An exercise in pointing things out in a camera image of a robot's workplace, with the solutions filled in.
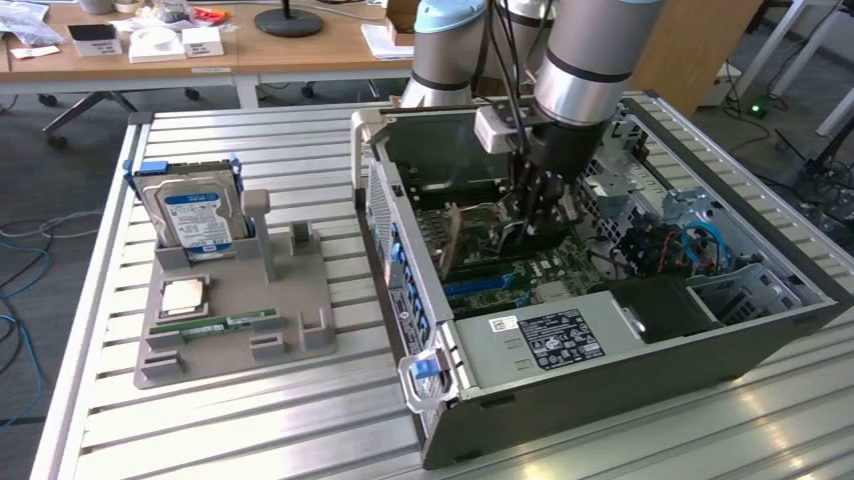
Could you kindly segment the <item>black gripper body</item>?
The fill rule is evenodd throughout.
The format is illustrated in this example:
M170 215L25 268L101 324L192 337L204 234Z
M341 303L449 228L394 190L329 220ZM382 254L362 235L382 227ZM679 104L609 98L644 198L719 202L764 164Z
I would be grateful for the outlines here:
M528 149L510 162L512 191L518 200L557 199L587 168L608 122L576 126L534 125Z

